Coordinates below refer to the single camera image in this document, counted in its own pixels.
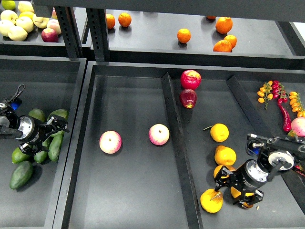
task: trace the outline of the fruit display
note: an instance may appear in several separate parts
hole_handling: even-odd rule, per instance
[[[132,22],[132,18],[130,14],[124,12],[119,15],[118,21],[122,27],[128,27]]]
[[[114,154],[121,148],[122,138],[117,132],[109,130],[101,135],[99,145],[104,153]]]
[[[43,42],[58,42],[61,29],[55,10],[53,10],[50,20],[50,18],[37,17],[32,3],[29,1],[19,1],[17,9],[13,8],[13,3],[15,4],[10,0],[2,2],[5,10],[0,15],[0,33],[4,37],[10,38],[12,41],[26,41],[29,33],[39,32]]]
[[[170,138],[170,131],[163,124],[155,124],[149,129],[148,137],[154,145],[162,146]]]
[[[178,41],[182,44],[186,44],[191,39],[191,32],[188,29],[179,29],[177,32]]]
[[[58,109],[50,113],[48,119],[51,115],[58,115],[60,117],[68,119],[69,112],[64,109]],[[42,122],[46,122],[46,116],[41,109],[34,108],[28,113],[29,116],[38,119]],[[11,189],[19,189],[24,186],[32,177],[34,172],[33,163],[44,163],[48,159],[53,162],[58,162],[61,146],[63,142],[64,132],[59,131],[48,137],[42,145],[45,146],[48,151],[40,151],[35,156],[30,156],[21,152],[19,147],[17,147],[12,155],[12,163],[16,164],[17,167],[13,171],[10,180]]]
[[[179,99],[180,99],[181,104],[185,108],[190,109],[196,105],[197,94],[192,89],[184,89],[183,91],[181,91]]]

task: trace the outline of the lemon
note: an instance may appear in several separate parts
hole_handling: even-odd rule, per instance
[[[218,146],[215,150],[215,161],[219,165],[231,166],[236,161],[236,152],[226,146]]]
[[[223,206],[223,194],[221,191],[215,191],[212,188],[208,189],[200,196],[200,203],[207,212],[216,213]]]
[[[33,12],[31,12],[31,11],[25,11],[25,12],[22,12],[22,13],[19,15],[19,17],[20,17],[20,18],[21,18],[21,17],[28,17],[28,18],[30,18],[31,20],[33,20],[33,15],[34,15]]]
[[[231,195],[232,195],[233,198],[236,198],[241,194],[242,193],[240,191],[238,191],[236,188],[231,187]],[[253,196],[253,195],[254,195],[254,193],[250,193],[250,192],[246,193],[246,197]],[[242,203],[242,205],[243,205],[244,208],[252,208],[253,207],[253,205],[248,205],[246,202]]]
[[[216,142],[223,142],[229,137],[229,129],[225,124],[216,123],[210,131],[212,139]]]
[[[220,171],[220,169],[221,169],[222,166],[223,166],[223,165],[219,165],[219,166],[217,166],[217,167],[214,169],[214,172],[213,172],[213,177],[214,177],[214,178],[216,177],[217,173]],[[232,166],[227,166],[227,168],[228,168],[231,172],[233,172],[233,171],[236,170],[236,169],[235,169],[234,167],[232,167]]]
[[[15,1],[2,0],[1,4],[2,4],[3,8],[6,10],[14,10],[16,8]]]

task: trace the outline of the shelf bracket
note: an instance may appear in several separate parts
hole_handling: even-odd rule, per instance
[[[86,9],[96,61],[110,61],[106,10]]]
[[[61,27],[61,34],[65,42],[69,58],[83,57],[81,39],[76,25],[74,10],[71,7],[56,6],[55,12]]]

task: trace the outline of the apple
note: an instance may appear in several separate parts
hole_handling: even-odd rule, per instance
[[[1,20],[9,20],[16,25],[16,19],[18,15],[12,10],[4,10],[0,15]]]
[[[18,3],[18,10],[20,11],[20,13],[26,12],[26,11],[35,13],[32,3],[30,3],[29,1],[20,1]]]
[[[59,26],[57,19],[51,19],[48,21],[47,28],[54,29],[57,33],[57,35],[61,34],[61,28]]]
[[[186,70],[182,73],[180,82],[184,89],[195,90],[201,83],[201,75],[195,70]]]
[[[56,11],[55,11],[54,8],[53,8],[53,11],[52,11],[52,18],[57,19]]]
[[[157,146],[161,146],[168,141],[170,137],[170,132],[168,128],[163,124],[156,124],[150,128],[148,136],[149,136],[149,140],[153,144]]]
[[[184,89],[180,93],[180,102],[185,108],[193,108],[196,105],[197,94],[192,89]]]
[[[41,38],[44,42],[58,42],[58,35],[54,29],[46,28],[41,32]]]
[[[10,20],[1,20],[0,21],[0,33],[3,36],[8,37],[9,30],[12,26],[15,26],[15,24],[13,22],[11,22]]]
[[[24,28],[27,33],[32,32],[34,29],[34,23],[31,18],[28,17],[17,18],[16,25]]]
[[[25,31],[24,28],[16,25],[10,27],[8,35],[11,40],[21,42],[27,38],[28,33]]]
[[[101,135],[99,144],[103,152],[114,154],[121,148],[122,139],[117,132],[109,130]]]
[[[34,24],[41,29],[45,29],[47,27],[49,20],[49,18],[37,17],[36,14],[33,15]]]

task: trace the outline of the red apple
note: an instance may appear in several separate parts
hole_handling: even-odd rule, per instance
[[[195,70],[186,70],[182,73],[180,82],[184,89],[195,90],[201,83],[201,75]]]
[[[99,144],[103,152],[114,154],[121,148],[122,139],[117,132],[110,130],[101,135]]]
[[[150,128],[148,136],[149,136],[149,140],[153,144],[157,146],[161,146],[168,141],[170,137],[170,132],[168,128],[163,124],[156,124]]]
[[[180,102],[185,108],[193,108],[196,105],[197,94],[192,89],[184,89],[180,93]]]
[[[41,32],[41,38],[44,42],[58,42],[58,35],[54,29],[46,28]]]

